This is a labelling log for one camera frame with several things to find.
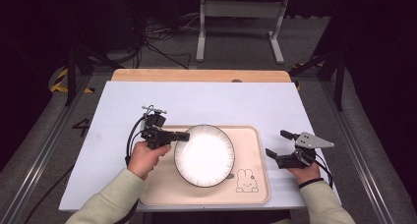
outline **table leg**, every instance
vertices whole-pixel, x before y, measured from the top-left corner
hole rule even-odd
[[[200,33],[199,43],[197,44],[197,62],[203,62],[205,59],[205,45],[206,45],[206,28],[205,28],[205,3],[206,0],[201,0],[200,3]]]
[[[272,46],[273,54],[275,56],[276,63],[278,64],[284,63],[284,58],[282,57],[282,52],[281,52],[281,49],[279,48],[277,37],[278,37],[279,29],[281,28],[282,20],[284,19],[287,4],[288,4],[288,0],[282,0],[281,5],[279,7],[278,15],[276,17],[275,30],[268,32],[270,45]]]

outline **bunny illustration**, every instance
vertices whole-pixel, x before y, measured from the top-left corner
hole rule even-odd
[[[237,193],[256,193],[259,190],[251,169],[239,169],[237,179]]]

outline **metal frame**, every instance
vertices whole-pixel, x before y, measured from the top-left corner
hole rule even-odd
[[[387,208],[386,203],[384,202],[383,196],[380,193],[377,183],[372,176],[371,170],[369,169],[365,158],[362,156],[359,144],[353,136],[353,133],[349,124],[347,123],[346,118],[344,117],[343,112],[338,111],[337,106],[335,106],[333,103],[330,83],[321,82],[321,85],[323,92],[325,93],[325,97],[328,100],[328,104],[330,105],[331,111],[336,118],[337,123],[343,130],[347,140],[347,149],[350,153],[350,157],[353,160],[356,170],[358,171],[359,178],[362,181],[362,184],[366,193],[368,194],[371,205],[374,207],[375,213],[377,214],[380,223],[395,223]]]
[[[205,59],[206,17],[244,17],[276,19],[273,31],[268,32],[268,38],[275,56],[276,63],[283,64],[281,49],[278,44],[278,33],[285,15],[288,0],[281,2],[243,2],[243,1],[210,1],[200,3],[200,33],[197,44],[197,62]]]
[[[7,209],[3,219],[0,223],[16,223],[20,214],[22,213],[27,201],[30,198],[31,193],[33,192],[37,181],[40,179],[40,176],[43,173],[52,153],[59,141],[62,131],[71,116],[74,108],[77,105],[78,100],[83,94],[83,89],[85,89],[89,83],[90,76],[82,77],[77,85],[77,94],[74,97],[74,100],[71,105],[64,107],[62,110],[56,124],[54,125],[51,134],[45,142],[42,150],[39,153],[39,156],[34,161],[31,166],[25,180],[23,181],[19,191],[16,193],[15,198]]]

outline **wooden board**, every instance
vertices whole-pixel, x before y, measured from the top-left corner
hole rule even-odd
[[[184,132],[190,127],[164,127],[167,131]],[[264,203],[269,198],[269,185],[258,132],[252,127],[222,127],[235,150],[231,176],[210,188],[188,183],[178,172],[174,161],[176,142],[149,173],[140,200],[146,205],[166,204],[243,204]]]
[[[119,69],[111,79],[120,82],[243,82],[291,83],[285,71]]]

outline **white plate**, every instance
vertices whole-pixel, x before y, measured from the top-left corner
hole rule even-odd
[[[198,187],[212,187],[230,174],[234,163],[233,144],[227,134],[211,125],[198,125],[186,131],[188,141],[175,146],[175,165],[181,176]]]

